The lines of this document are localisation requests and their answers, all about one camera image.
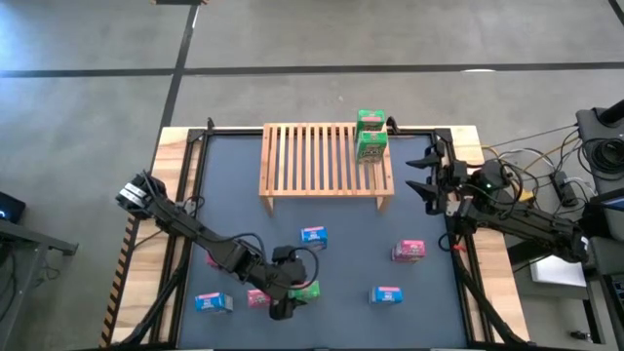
floor line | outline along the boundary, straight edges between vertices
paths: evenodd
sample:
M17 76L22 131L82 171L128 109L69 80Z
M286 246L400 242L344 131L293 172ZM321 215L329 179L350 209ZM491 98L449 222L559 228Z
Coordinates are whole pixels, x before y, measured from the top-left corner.
M0 70L0 78L82 78L170 76L173 68Z
M553 71L624 69L624 61L552 62L552 63L459 63L459 64L376 64L376 65L307 65L186 68L186 76L244 76L297 74L362 73L431 73L491 71Z

wooden dish rack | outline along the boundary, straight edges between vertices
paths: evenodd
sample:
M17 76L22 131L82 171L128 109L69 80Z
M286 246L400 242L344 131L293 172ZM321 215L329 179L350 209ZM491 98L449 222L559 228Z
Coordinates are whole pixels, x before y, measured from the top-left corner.
M372 197L383 212L394 195L390 148L380 163L357 164L354 134L355 123L265 124L259 195L269 215L280 197Z

blue snack box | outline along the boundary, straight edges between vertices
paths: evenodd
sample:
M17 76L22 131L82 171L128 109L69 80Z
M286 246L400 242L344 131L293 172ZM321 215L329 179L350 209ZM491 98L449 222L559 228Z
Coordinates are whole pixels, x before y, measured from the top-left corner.
M230 313L234 310L232 297L223 292L195 296L195 309L212 313Z
M322 226L301 229L301 244L316 251L326 249L328 230Z
M370 290L370 303L401 303L403 292L397 287L374 287Z

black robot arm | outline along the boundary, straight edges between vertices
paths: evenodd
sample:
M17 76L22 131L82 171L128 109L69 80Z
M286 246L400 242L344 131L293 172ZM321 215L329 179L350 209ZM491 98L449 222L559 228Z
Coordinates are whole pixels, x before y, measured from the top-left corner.
M167 198L165 184L143 173L135 178L115 197L119 206L138 219L154 218L156 226L164 232L183 236L210 253L214 262L241 283L250 283L271 297L269 315L274 320L288 319L300 305L299 300L288 297L293 286L305 283L305 267L295 254L298 248L276 248L271 263L262 249L241 239L254 234L223 237L186 213Z
M423 159L408 161L407 164L415 168L431 168L432 175L425 183L409 180L407 184L423 199L429 215L447 217L450 254L458 278L475 297L500 337L507 344L527 345L528 342L515 335L498 315L452 244L486 227L531 242L544 254L554 254L568 262L582 262L587 260L587 239L571 220L521 203L519 196L512 199L504 189L512 185L506 168L513 166L498 160L469 165L446 158L448 149L449 144L439 140L425 150ZM470 168L479 169L468 175Z

electronic equipment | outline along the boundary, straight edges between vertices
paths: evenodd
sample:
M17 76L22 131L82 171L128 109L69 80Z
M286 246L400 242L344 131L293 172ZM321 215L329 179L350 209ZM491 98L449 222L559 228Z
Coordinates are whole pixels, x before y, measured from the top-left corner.
M610 194L624 188L623 119L624 100L610 108L595 107L576 112L578 132L583 141L580 151L587 159L580 160L579 153L579 162L589 164L586 170L594 177L599 194ZM601 201L590 201L579 224L592 235L624 241L624 214L606 210Z
M17 224L26 204L13 196L0 192L0 220L8 220Z

